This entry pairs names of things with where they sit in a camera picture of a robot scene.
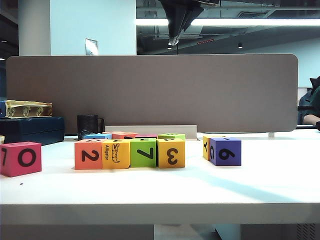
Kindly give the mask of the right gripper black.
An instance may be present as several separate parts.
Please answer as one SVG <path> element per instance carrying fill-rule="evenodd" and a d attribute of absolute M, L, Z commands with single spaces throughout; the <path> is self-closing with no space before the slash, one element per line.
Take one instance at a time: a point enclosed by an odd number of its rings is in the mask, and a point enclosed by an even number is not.
<path fill-rule="evenodd" d="M 220 0 L 160 0 L 168 20 L 169 45 L 175 46 L 192 21 L 204 11 L 201 5 L 216 7 Z"/>

